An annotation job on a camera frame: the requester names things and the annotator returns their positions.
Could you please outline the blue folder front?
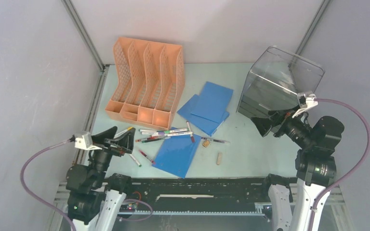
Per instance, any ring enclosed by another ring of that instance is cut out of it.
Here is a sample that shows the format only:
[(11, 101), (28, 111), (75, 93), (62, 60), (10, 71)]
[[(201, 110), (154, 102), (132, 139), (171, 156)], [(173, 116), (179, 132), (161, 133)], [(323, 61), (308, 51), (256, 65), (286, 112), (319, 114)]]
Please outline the blue folder front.
[(194, 142), (191, 141), (190, 135), (166, 139), (154, 158), (153, 167), (179, 178), (185, 178), (201, 142), (199, 135), (194, 134), (193, 137)]

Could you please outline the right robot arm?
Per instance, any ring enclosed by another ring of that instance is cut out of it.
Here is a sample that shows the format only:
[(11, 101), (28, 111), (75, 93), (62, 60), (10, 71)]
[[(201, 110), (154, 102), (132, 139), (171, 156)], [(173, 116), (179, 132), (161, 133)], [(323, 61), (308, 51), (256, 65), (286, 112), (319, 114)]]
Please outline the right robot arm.
[(286, 135), (299, 146), (295, 159), (297, 197), (291, 208), (292, 194), (288, 178), (268, 174), (261, 187), (262, 197), (271, 202), (264, 213), (272, 221), (275, 231), (317, 230), (320, 216), (309, 227), (313, 203), (321, 192), (335, 182), (335, 147), (339, 144), (344, 125), (331, 116), (322, 117), (313, 127), (308, 123), (308, 112), (298, 106), (288, 110), (269, 111), (267, 117), (252, 117), (260, 135), (271, 131), (274, 137)]

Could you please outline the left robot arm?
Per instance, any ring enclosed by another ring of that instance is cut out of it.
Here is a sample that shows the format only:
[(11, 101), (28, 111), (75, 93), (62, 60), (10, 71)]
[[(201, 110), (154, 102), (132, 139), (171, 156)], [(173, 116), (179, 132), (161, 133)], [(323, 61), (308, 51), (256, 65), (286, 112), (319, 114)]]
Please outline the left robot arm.
[(76, 164), (66, 174), (67, 214), (78, 231), (112, 230), (121, 205), (132, 197), (131, 177), (106, 176), (112, 158), (132, 154), (134, 148), (135, 128), (117, 130), (82, 132), (71, 139), (75, 148), (89, 152), (87, 165)]

